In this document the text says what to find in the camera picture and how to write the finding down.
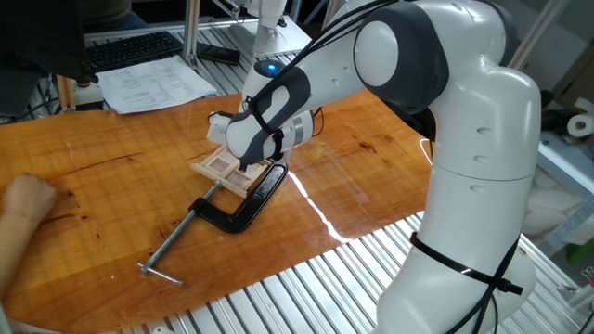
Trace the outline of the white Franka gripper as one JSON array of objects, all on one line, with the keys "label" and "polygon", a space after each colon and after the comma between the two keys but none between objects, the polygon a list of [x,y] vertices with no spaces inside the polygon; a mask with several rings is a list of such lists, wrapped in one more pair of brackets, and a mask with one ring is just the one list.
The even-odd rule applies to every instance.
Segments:
[{"label": "white Franka gripper", "polygon": [[262,151],[262,157],[258,158],[252,153],[250,157],[240,156],[238,152],[232,150],[232,145],[227,143],[226,130],[228,125],[231,123],[235,114],[227,113],[224,111],[212,112],[208,116],[208,122],[210,124],[207,133],[207,139],[215,144],[227,147],[232,155],[240,160],[239,170],[246,172],[250,163],[260,163],[264,160],[272,161],[274,163],[286,163],[291,158],[292,148],[289,146],[290,141],[293,139],[292,127],[287,125],[283,126],[281,131],[284,137],[280,140],[279,144],[275,142],[273,135],[269,135],[261,147],[257,147],[254,144],[254,139],[249,135],[241,135],[235,146],[238,144],[250,144],[257,151]]}]

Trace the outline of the bare person hand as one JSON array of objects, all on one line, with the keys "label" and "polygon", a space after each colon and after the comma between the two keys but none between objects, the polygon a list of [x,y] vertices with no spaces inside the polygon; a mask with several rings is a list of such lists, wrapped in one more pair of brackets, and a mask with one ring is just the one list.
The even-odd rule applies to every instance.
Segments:
[{"label": "bare person hand", "polygon": [[57,191],[45,180],[28,173],[19,175],[2,196],[2,219],[38,226],[52,210]]}]

